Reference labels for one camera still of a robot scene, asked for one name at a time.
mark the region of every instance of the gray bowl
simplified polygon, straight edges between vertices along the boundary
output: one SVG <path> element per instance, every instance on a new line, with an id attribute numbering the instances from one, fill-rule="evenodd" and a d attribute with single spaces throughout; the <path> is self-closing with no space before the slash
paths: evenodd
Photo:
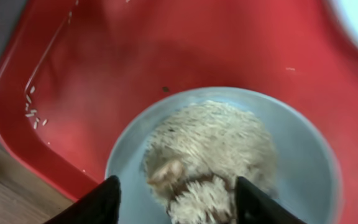
<path id="1" fill-rule="evenodd" d="M 212 87 L 161 100 L 122 132 L 106 169 L 106 177 L 117 175 L 121 180 L 119 223 L 170 223 L 145 182 L 145 145 L 159 122 L 175 110 L 205 100 L 228 102 L 249 110 L 265 124 L 278 151 L 277 201 L 282 206 L 309 224 L 336 221 L 341 196 L 338 166 L 319 131 L 299 112 L 274 98 L 238 88 Z"/>

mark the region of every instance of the bowl of rice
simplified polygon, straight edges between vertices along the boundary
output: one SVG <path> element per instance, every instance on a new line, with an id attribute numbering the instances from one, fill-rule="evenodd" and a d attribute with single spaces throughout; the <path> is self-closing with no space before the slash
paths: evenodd
<path id="1" fill-rule="evenodd" d="M 192 173 L 248 178 L 306 223 L 337 221 L 341 181 L 329 144 L 303 115 L 272 97 L 199 88 L 138 115 L 115 143 L 106 168 L 106 178 L 116 175 L 121 181 L 119 223 L 172 222 L 147 179 L 150 154 L 174 153 L 187 155 L 183 163 Z M 199 166 L 197 158 L 212 162 Z"/>

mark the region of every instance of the red surface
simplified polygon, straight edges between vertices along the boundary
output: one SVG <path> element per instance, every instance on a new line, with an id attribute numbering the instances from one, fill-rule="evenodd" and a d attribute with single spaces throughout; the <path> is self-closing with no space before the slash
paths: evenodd
<path id="1" fill-rule="evenodd" d="M 76 199 L 103 180 L 118 135 L 152 103 L 202 86 L 247 88 L 325 135 L 343 174 L 341 223 L 358 223 L 358 52 L 330 21 L 319 0 L 30 1 L 0 64 L 0 139 Z M 27 84 L 49 119 L 36 131 L 24 116 Z"/>

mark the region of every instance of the wooden surface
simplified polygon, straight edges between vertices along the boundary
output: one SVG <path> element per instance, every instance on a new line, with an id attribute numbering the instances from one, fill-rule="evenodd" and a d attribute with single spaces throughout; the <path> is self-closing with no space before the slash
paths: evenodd
<path id="1" fill-rule="evenodd" d="M 43 223 L 71 204 L 0 144 L 0 224 Z"/>

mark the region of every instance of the rice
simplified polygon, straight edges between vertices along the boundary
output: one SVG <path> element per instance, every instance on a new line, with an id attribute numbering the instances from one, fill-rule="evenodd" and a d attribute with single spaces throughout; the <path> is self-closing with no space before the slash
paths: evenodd
<path id="1" fill-rule="evenodd" d="M 270 134 L 253 113 L 227 103 L 192 104 L 162 121 L 147 146 L 146 176 L 172 158 L 186 167 L 184 179 L 212 172 L 227 179 L 232 189 L 237 176 L 265 192 L 273 188 L 276 156 Z M 152 190 L 166 207 L 169 198 Z"/>

